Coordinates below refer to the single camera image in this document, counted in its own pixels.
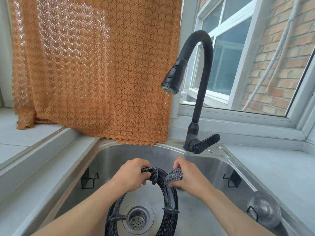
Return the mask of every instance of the countertop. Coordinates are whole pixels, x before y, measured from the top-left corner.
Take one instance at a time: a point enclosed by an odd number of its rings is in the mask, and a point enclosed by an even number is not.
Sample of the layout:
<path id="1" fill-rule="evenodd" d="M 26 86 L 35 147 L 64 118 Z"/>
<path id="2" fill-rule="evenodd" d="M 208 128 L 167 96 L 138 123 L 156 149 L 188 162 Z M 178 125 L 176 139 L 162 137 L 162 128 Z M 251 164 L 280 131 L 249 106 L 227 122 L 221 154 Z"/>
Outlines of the countertop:
<path id="1" fill-rule="evenodd" d="M 224 146 L 315 232 L 315 156 L 302 151 Z"/>

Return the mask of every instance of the black faucet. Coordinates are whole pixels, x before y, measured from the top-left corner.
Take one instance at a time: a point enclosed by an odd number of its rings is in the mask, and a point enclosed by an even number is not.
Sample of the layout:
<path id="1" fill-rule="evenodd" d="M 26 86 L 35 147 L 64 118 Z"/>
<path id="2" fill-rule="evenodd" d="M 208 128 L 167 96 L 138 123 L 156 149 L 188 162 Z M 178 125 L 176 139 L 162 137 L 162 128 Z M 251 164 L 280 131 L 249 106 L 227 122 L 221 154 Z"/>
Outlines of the black faucet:
<path id="1" fill-rule="evenodd" d="M 180 85 L 183 81 L 185 69 L 187 67 L 188 60 L 191 56 L 195 45 L 201 42 L 204 49 L 204 65 L 201 75 L 201 81 L 199 91 L 196 99 L 194 114 L 192 116 L 191 124 L 188 126 L 186 141 L 183 148 L 186 151 L 193 152 L 194 154 L 200 154 L 208 147 L 217 143 L 220 140 L 219 134 L 214 134 L 211 137 L 199 141 L 199 118 L 203 106 L 204 96 L 206 95 L 208 81 L 210 77 L 212 67 L 213 48 L 212 41 L 207 32 L 198 30 L 192 33 L 185 42 L 178 59 L 173 67 L 166 75 L 164 81 L 161 83 L 161 88 L 171 94 L 177 94 L 179 92 Z"/>

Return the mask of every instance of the lace curtain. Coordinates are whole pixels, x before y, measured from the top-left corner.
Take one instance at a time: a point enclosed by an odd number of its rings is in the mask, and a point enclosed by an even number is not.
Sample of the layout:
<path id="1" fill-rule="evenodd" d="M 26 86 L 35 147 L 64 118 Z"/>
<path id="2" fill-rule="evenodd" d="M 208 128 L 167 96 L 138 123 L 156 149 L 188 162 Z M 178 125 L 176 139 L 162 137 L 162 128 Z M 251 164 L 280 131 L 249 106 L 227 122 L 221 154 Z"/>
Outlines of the lace curtain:
<path id="1" fill-rule="evenodd" d="M 181 0 L 10 0 L 18 129 L 166 142 Z"/>

